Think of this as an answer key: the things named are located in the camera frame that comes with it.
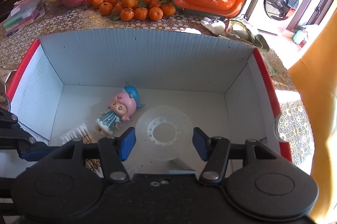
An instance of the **cardboard box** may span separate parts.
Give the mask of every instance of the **cardboard box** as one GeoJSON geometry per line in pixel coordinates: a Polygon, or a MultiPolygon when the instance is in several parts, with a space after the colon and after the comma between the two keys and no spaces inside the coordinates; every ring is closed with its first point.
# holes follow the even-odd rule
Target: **cardboard box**
{"type": "MultiPolygon", "coordinates": [[[[267,138],[267,146],[291,160],[289,143],[276,130],[281,109],[259,50],[226,39],[140,29],[42,36],[26,53],[7,95],[23,128],[61,145],[68,130],[83,122],[93,126],[126,81],[145,106],[120,125],[117,136],[147,110],[167,105],[182,110],[208,136],[232,143],[267,138]]],[[[192,143],[179,159],[197,172],[206,164],[192,143]]],[[[137,142],[127,164],[138,173],[177,168],[173,161],[148,157],[137,142]]],[[[240,167],[242,161],[232,161],[228,174],[240,167]]]]}

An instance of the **screw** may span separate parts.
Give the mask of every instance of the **screw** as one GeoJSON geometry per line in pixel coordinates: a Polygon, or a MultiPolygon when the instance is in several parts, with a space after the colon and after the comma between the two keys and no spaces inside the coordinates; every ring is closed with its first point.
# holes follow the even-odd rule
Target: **screw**
{"type": "Polygon", "coordinates": [[[32,136],[30,136],[28,140],[31,144],[35,144],[35,142],[36,142],[36,139],[33,138],[32,136]]]}
{"type": "Polygon", "coordinates": [[[170,182],[169,182],[168,180],[164,179],[164,180],[161,180],[160,183],[163,184],[163,185],[167,185],[167,184],[169,184],[170,182]]]}
{"type": "Polygon", "coordinates": [[[126,173],[124,172],[113,172],[110,174],[110,178],[112,180],[118,180],[118,181],[121,181],[121,180],[124,180],[126,179],[126,173]]]}
{"type": "Polygon", "coordinates": [[[151,185],[151,186],[154,186],[154,187],[159,187],[159,186],[160,186],[160,183],[157,182],[157,181],[152,181],[152,182],[150,183],[150,185],[151,185]]]}
{"type": "Polygon", "coordinates": [[[207,180],[216,180],[219,178],[219,174],[217,172],[208,171],[203,173],[203,178],[207,180]]]}

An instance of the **table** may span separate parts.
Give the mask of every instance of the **table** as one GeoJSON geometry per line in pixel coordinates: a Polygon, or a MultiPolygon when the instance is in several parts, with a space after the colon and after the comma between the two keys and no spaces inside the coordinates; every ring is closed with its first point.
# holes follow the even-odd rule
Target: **table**
{"type": "MultiPolygon", "coordinates": [[[[97,10],[86,4],[76,9],[60,8],[57,14],[46,12],[45,16],[9,38],[6,37],[4,28],[0,24],[0,66],[19,63],[30,44],[43,35],[99,28],[154,29],[212,35],[201,25],[202,18],[203,15],[193,12],[176,12],[159,21],[124,22],[112,21],[109,17],[101,16],[97,10]]],[[[301,98],[277,54],[270,49],[269,52],[262,53],[262,56],[278,71],[278,74],[272,77],[272,81],[283,112],[278,123],[279,136],[290,142],[294,164],[310,172],[314,142],[309,118],[301,98]]]]}

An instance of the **glass door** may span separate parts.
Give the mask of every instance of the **glass door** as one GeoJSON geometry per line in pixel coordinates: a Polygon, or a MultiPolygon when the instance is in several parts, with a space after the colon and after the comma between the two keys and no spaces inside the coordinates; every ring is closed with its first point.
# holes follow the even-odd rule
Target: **glass door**
{"type": "Polygon", "coordinates": [[[322,10],[322,3],[324,0],[311,0],[305,12],[303,13],[298,26],[314,24],[316,18],[320,15],[322,10]]]}
{"type": "Polygon", "coordinates": [[[267,15],[275,20],[290,18],[296,11],[299,0],[264,0],[267,15]]]}

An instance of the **floor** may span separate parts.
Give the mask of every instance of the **floor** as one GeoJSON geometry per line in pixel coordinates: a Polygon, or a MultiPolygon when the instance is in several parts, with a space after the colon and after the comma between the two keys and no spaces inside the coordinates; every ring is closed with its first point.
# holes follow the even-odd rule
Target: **floor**
{"type": "Polygon", "coordinates": [[[286,31],[282,36],[265,31],[259,32],[266,39],[269,47],[276,52],[286,69],[289,69],[300,59],[301,54],[299,52],[302,48],[289,37],[292,35],[291,32],[286,31]]]}

